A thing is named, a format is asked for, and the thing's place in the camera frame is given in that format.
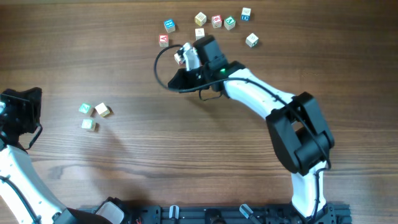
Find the plain block red side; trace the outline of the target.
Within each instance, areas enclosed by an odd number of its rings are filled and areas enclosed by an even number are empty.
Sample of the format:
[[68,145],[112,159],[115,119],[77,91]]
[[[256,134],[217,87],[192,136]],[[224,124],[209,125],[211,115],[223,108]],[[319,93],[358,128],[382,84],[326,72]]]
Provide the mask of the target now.
[[174,59],[179,65],[183,65],[185,63],[183,56],[178,53],[174,54]]

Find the red A block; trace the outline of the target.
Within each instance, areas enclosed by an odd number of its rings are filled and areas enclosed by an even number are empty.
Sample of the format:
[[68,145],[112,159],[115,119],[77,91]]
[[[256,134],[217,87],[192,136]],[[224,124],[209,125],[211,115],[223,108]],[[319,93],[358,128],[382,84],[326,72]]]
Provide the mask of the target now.
[[169,46],[169,37],[167,34],[160,34],[159,35],[159,45],[161,47],[168,47]]

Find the plain block green side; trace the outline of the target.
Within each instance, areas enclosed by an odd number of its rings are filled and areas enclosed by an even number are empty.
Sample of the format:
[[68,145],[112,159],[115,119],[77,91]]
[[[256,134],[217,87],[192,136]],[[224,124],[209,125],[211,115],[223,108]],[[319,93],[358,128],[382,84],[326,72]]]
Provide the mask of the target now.
[[252,33],[246,37],[246,44],[253,48],[259,42],[259,38],[256,34]]

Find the green Z block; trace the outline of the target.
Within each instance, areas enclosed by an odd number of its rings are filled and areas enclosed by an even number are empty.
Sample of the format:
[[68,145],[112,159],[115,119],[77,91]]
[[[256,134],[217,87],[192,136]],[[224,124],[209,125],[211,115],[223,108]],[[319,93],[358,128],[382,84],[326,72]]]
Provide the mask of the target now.
[[88,103],[82,103],[81,106],[79,107],[79,112],[91,116],[93,114],[93,106],[88,104]]

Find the green E block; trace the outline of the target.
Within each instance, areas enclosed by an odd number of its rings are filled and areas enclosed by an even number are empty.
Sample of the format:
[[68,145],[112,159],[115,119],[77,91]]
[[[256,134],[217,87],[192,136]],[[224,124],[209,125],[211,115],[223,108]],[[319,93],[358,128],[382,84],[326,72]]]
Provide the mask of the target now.
[[84,119],[82,121],[81,128],[87,131],[95,131],[96,122],[93,119]]

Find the yellow 3 block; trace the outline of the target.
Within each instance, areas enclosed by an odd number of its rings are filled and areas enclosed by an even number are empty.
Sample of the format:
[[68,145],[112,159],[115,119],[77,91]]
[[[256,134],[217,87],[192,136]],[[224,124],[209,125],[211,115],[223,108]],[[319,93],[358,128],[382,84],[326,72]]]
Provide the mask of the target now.
[[100,104],[96,105],[95,110],[103,118],[108,116],[111,113],[108,106],[106,106],[104,103],[100,103]]

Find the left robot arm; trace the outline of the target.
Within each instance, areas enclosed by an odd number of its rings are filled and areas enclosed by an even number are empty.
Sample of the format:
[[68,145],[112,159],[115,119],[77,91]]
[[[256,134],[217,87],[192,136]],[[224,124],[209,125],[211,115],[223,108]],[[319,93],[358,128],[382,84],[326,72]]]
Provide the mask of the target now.
[[36,173],[27,149],[19,142],[42,132],[42,90],[7,89],[1,93],[1,197],[19,223],[130,223],[132,214],[120,200],[108,198],[91,212],[66,207]]

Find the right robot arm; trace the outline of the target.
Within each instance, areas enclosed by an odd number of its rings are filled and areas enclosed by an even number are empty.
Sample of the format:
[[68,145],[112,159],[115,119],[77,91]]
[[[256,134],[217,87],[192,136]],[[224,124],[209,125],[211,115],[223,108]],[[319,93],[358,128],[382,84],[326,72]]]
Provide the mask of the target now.
[[280,91],[258,79],[243,64],[229,62],[212,35],[177,45],[177,70],[166,89],[179,93],[212,89],[261,116],[279,162],[292,174],[291,204],[305,223],[326,214],[323,173],[331,168],[333,135],[316,99]]

